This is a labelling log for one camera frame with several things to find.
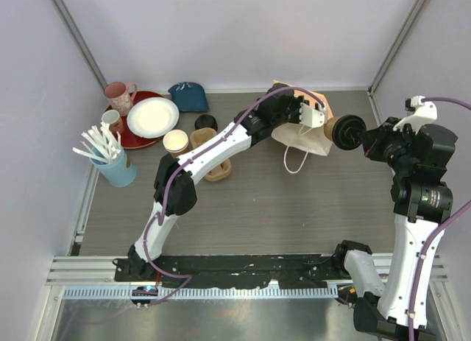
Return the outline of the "brown paper bag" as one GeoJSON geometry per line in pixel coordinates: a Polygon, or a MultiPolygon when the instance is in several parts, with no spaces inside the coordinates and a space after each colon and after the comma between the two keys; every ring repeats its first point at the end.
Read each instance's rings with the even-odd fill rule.
{"type": "Polygon", "coordinates": [[[333,145],[333,142],[324,134],[324,126],[327,120],[333,118],[333,112],[328,100],[324,94],[315,91],[311,91],[311,93],[315,94],[325,105],[323,124],[320,127],[312,128],[304,124],[287,123],[275,128],[272,132],[272,138],[286,147],[283,155],[283,164],[286,171],[292,175],[297,174],[301,170],[309,155],[327,156],[333,145]],[[287,164],[287,155],[291,148],[305,153],[302,162],[295,170],[289,169],[287,164]]]}

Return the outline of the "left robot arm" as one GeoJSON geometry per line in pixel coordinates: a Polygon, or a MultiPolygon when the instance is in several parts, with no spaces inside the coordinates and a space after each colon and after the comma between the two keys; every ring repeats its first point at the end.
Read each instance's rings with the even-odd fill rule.
{"type": "Polygon", "coordinates": [[[178,158],[161,158],[155,178],[152,211],[140,238],[128,251],[130,274],[140,281],[151,280],[157,271],[155,260],[173,224],[197,201],[196,185],[210,170],[232,156],[248,150],[271,136],[282,124],[298,124],[307,94],[298,87],[277,85],[254,105],[241,111],[211,140],[178,158]]]}

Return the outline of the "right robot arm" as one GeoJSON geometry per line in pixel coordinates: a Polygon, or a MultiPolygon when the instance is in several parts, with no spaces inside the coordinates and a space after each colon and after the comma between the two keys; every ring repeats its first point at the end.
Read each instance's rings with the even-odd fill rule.
{"type": "Polygon", "coordinates": [[[332,135],[338,148],[362,147],[366,158],[394,173],[395,241],[387,280],[379,276],[367,245],[344,240],[332,260],[338,277],[353,280],[355,330],[390,340],[434,340],[427,330],[426,298],[434,253],[453,206],[442,178],[458,137],[437,124],[413,128],[394,117],[367,130],[357,116],[341,117],[332,135]]]}

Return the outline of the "brown paper cup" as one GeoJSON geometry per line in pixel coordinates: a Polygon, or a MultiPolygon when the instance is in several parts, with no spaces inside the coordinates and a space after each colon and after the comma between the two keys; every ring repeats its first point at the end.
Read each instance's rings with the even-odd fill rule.
{"type": "Polygon", "coordinates": [[[333,142],[336,146],[338,145],[339,139],[341,137],[341,130],[339,126],[340,119],[341,118],[339,116],[334,116],[328,119],[323,130],[325,137],[329,141],[333,142]]]}

